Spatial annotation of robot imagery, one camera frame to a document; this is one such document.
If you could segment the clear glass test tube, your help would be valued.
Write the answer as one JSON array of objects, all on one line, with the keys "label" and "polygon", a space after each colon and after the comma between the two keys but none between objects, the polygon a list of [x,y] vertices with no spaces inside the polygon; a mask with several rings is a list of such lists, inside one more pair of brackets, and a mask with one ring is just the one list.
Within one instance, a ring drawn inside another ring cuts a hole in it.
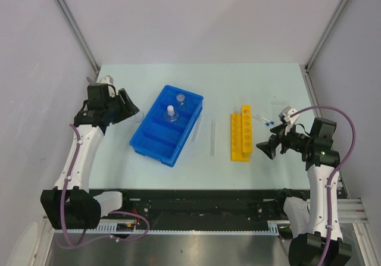
[{"label": "clear glass test tube", "polygon": [[195,126],[194,126],[194,131],[193,131],[193,135],[192,135],[192,142],[195,142],[196,141],[196,137],[197,137],[197,134],[198,134],[198,130],[199,130],[199,126],[200,126],[200,123],[201,123],[201,120],[202,120],[202,114],[199,115],[196,123],[195,123]]},{"label": "clear glass test tube", "polygon": [[210,155],[215,156],[215,136],[216,136],[216,122],[213,120],[211,122],[211,149]]}]

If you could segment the small clear glass flask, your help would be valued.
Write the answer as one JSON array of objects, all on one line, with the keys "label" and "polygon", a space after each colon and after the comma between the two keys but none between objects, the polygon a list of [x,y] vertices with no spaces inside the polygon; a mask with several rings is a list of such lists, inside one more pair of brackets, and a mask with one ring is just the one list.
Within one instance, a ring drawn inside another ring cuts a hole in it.
[{"label": "small clear glass flask", "polygon": [[176,95],[176,101],[177,101],[178,108],[180,108],[180,109],[185,109],[186,108],[186,97],[185,97],[185,94],[178,93]]}]

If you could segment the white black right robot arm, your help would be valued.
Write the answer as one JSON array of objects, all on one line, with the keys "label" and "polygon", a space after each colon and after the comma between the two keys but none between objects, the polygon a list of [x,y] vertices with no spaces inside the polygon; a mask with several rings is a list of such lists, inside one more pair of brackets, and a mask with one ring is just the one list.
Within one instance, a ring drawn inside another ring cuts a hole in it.
[{"label": "white black right robot arm", "polygon": [[289,219],[293,239],[289,247],[290,265],[346,265],[352,246],[343,241],[337,209],[340,155],[332,149],[336,123],[315,118],[308,135],[298,133],[289,120],[271,129],[267,142],[257,144],[270,159],[276,148],[302,155],[310,184],[310,200],[288,196],[275,203],[281,219]]}]

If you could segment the glass flask with white stopper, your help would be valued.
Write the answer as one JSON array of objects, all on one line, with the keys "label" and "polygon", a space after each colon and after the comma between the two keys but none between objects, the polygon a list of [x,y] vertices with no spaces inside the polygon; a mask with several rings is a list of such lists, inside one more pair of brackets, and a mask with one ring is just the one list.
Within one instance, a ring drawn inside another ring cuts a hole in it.
[{"label": "glass flask with white stopper", "polygon": [[168,105],[164,113],[164,119],[170,123],[177,124],[179,122],[180,114],[173,105]]}]

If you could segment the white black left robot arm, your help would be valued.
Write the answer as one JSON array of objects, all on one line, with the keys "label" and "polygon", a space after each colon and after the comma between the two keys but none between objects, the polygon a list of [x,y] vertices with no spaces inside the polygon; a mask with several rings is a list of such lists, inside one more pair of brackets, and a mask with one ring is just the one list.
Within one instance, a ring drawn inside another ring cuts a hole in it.
[{"label": "white black left robot arm", "polygon": [[102,217],[127,217],[132,204],[120,191],[104,191],[92,196],[89,179],[96,152],[107,127],[139,112],[124,89],[111,84],[90,84],[88,98],[71,125],[73,140],[65,166],[50,190],[43,190],[40,201],[56,230],[95,229]]}]

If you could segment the clear glass beaker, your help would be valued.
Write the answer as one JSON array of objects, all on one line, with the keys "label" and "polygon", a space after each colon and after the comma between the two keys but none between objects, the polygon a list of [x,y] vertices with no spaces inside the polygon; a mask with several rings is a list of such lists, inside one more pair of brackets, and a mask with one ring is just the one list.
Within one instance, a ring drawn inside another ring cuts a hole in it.
[{"label": "clear glass beaker", "polygon": [[145,118],[145,113],[143,111],[139,111],[132,117],[133,123],[141,123]]}]

